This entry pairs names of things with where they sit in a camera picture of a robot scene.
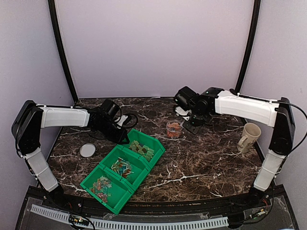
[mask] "white arm segment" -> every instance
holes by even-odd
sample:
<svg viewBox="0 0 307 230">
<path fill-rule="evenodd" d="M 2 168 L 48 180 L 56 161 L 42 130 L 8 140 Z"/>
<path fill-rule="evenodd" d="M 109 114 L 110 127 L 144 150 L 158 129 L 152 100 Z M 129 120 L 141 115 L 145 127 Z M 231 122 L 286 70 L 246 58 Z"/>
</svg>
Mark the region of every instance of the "white arm segment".
<svg viewBox="0 0 307 230">
<path fill-rule="evenodd" d="M 41 107 L 43 112 L 41 128 L 75 126 L 85 127 L 90 114 L 85 109 Z"/>
<path fill-rule="evenodd" d="M 218 96 L 215 99 L 216 113 L 239 116 L 274 127 L 278 104 L 238 97 L 230 91 L 221 91 Z"/>
<path fill-rule="evenodd" d="M 48 192 L 51 192 L 58 186 L 58 181 L 52 174 L 40 148 L 25 155 L 24 158 L 28 161 L 34 175 Z"/>
<path fill-rule="evenodd" d="M 285 158 L 286 156 L 278 155 L 269 150 L 256 177 L 254 187 L 261 191 L 267 190 Z"/>
</svg>

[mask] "mug handle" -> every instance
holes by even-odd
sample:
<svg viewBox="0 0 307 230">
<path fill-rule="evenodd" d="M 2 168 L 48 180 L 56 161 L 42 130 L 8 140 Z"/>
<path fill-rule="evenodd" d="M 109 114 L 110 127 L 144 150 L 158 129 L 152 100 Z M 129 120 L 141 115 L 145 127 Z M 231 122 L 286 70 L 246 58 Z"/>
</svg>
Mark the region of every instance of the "mug handle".
<svg viewBox="0 0 307 230">
<path fill-rule="evenodd" d="M 241 148 L 243 148 L 243 143 L 244 143 L 244 141 L 246 141 L 247 139 L 248 139 L 247 136 L 243 136 L 243 137 L 240 139 L 240 141 L 239 141 L 239 143 L 238 143 L 238 146 L 241 147 Z"/>
</svg>

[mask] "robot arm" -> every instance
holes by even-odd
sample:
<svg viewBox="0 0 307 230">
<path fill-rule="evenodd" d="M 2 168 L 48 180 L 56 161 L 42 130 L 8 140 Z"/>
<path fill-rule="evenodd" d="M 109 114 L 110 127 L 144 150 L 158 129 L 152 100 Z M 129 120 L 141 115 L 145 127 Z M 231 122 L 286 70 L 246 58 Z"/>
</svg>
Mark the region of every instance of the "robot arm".
<svg viewBox="0 0 307 230">
<path fill-rule="evenodd" d="M 17 152 L 25 159 L 32 175 L 48 192 L 52 192 L 60 185 L 41 151 L 40 129 L 90 127 L 102 132 L 110 141 L 126 144 L 129 143 L 127 130 L 119 125 L 119 121 L 114 121 L 118 110 L 120 107 L 108 99 L 94 109 L 46 106 L 26 101 L 12 126 Z"/>
<path fill-rule="evenodd" d="M 187 86 L 178 91 L 174 101 L 184 111 L 188 111 L 184 115 L 186 121 L 183 127 L 193 134 L 213 114 L 235 115 L 273 127 L 268 154 L 253 185 L 262 192 L 268 189 L 293 147 L 295 124 L 288 105 L 278 104 L 277 100 L 254 98 L 219 88 L 209 88 L 199 95 Z M 289 102 L 286 98 L 281 98 L 280 101 Z"/>
</svg>

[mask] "white wall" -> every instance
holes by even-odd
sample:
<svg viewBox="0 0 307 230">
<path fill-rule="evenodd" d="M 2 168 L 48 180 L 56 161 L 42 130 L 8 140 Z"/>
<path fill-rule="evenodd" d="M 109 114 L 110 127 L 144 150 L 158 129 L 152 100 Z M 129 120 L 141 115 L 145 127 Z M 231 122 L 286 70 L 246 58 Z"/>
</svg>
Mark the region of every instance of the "white wall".
<svg viewBox="0 0 307 230">
<path fill-rule="evenodd" d="M 57 0 L 80 98 L 234 88 L 252 0 Z"/>
<path fill-rule="evenodd" d="M 280 99 L 307 111 L 307 1 L 263 1 L 255 43 L 242 93 Z M 306 132 L 306 120 L 295 108 L 295 143 Z M 263 152 L 272 129 L 261 126 Z M 277 183 L 284 184 L 300 229 L 307 229 L 307 141 L 286 161 Z"/>
<path fill-rule="evenodd" d="M 46 0 L 0 1 L 0 225 L 15 228 L 28 186 L 35 185 L 15 153 L 11 125 L 27 99 L 71 105 Z M 48 155 L 58 128 L 42 131 Z"/>
</svg>

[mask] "marble table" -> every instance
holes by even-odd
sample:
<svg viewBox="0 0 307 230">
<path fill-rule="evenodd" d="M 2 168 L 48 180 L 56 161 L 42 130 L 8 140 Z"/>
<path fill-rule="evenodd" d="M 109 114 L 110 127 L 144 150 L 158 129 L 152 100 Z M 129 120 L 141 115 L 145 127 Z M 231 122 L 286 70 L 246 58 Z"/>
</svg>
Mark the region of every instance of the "marble table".
<svg viewBox="0 0 307 230">
<path fill-rule="evenodd" d="M 261 166 L 255 149 L 238 153 L 237 142 L 243 129 L 240 118 L 217 115 L 197 135 L 184 130 L 182 136 L 166 136 L 166 123 L 182 120 L 175 115 L 171 98 L 113 99 L 123 113 L 135 113 L 135 129 L 157 138 L 166 151 L 130 201 L 189 201 L 246 193 Z M 77 106 L 93 108 L 103 99 L 80 99 Z M 82 180 L 116 146 L 103 138 L 93 138 L 89 128 L 65 127 L 48 163 L 66 194 L 90 197 L 81 187 Z M 95 154 L 83 158 L 82 145 L 92 143 Z"/>
</svg>

